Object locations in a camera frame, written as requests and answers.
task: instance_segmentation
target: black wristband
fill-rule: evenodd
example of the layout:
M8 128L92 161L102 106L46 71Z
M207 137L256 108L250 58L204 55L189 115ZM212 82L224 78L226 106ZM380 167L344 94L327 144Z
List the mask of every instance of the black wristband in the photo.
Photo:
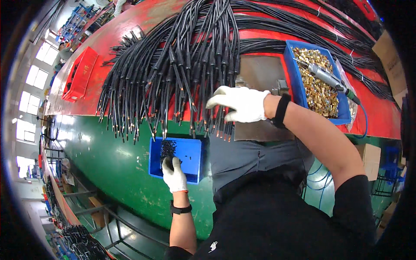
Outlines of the black wristband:
M173 217L174 213L179 215L179 214L182 214L182 213L189 213L191 211L192 211L192 205L191 204L189 204L189 206L186 207L186 208L177 208L173 205L173 201L171 200L171 215L172 215L172 217Z
M289 94L284 93L282 98L277 105L275 117L272 118L272 122L277 128L286 128L283 124L283 119L285 119L286 109L289 102L292 100L292 97Z

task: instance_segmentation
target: window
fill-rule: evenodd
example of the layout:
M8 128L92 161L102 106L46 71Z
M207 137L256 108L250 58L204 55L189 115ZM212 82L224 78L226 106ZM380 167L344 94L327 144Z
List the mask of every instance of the window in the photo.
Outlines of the window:
M33 115L37 115L39 109L40 98L23 91L22 97L20 98L19 110Z
M54 47L55 49L58 49L58 45L54 44L53 42L49 41L49 40L45 40L48 44L50 44L52 47Z
M28 159L21 156L16 156L17 165L19 169L19 178L32 177L33 166L35 165L34 159Z
M36 125L20 120L17 120L16 138L23 141L35 142Z
M26 83L39 89L43 89L48 75L49 74L47 72L39 69L35 65L32 65L30 67L29 74L27 75Z
M52 66L57 55L58 50L52 47L47 42L44 42L36 54L36 59L46 62L47 64Z

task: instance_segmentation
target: clear plastic bag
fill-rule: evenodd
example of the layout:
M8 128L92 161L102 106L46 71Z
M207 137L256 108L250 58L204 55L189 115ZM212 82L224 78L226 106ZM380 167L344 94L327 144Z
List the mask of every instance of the clear plastic bag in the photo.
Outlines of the clear plastic bag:
M341 75L341 79L345 82L345 86L348 89L350 89L354 93L354 95L357 95L357 93L355 92L355 89L351 86L351 83L349 82L347 76L345 75L345 71L342 68L341 63L339 62L338 59L335 61L335 65L339 71L339 74ZM348 100L349 112L351 114L351 123L345 124L345 126L347 127L348 132L350 132L352 129L352 125L354 124L355 117L357 116L358 105L350 99L347 99L347 100Z

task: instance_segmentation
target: blue crate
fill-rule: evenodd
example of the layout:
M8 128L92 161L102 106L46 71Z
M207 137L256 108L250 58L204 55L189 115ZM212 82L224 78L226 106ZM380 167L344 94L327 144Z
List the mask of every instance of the blue crate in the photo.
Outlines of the blue crate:
M300 75L299 67L297 65L297 62L294 60L295 55L293 54L292 47L298 47L298 48L306 48L308 50L319 50L321 54L328 57L329 62L332 65L333 73L337 78L341 78L339 71L335 65L335 62L331 56L331 53L322 47L319 47L314 44L309 44L305 42L299 42L299 41L292 41L287 40L286 41L286 49L283 54L283 57L285 59L287 72L289 73L290 77L290 83L292 87L292 93L293 93L293 100L296 104L308 108L308 103L306 101L306 93L305 93L305 87L303 86L302 82L302 76ZM339 92L338 93L338 118L336 119L329 119L334 125L342 125L342 124L349 124L351 122L351 114L349 112L349 105L347 97Z
M157 178L163 178L160 163L162 140L162 137L156 137L155 142L153 142L153 139L150 138L149 175ZM184 138L166 138L166 140L176 142L175 156L182 161L181 168L188 184L198 184L203 177L201 169L201 141Z

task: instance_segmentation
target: glove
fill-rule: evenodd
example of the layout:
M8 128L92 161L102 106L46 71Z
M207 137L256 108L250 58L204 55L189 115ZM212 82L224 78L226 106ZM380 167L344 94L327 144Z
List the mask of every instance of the glove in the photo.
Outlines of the glove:
M169 164L173 164L173 170L169 167ZM176 191L188 191L186 185L186 176L181 169L181 161L178 157L171 159L166 157L162 163L163 180L169 186L171 193Z
M265 120L263 100L268 94L268 90L261 92L247 87L221 86L208 100L206 108L222 105L234 109L225 116L225 121L248 123Z

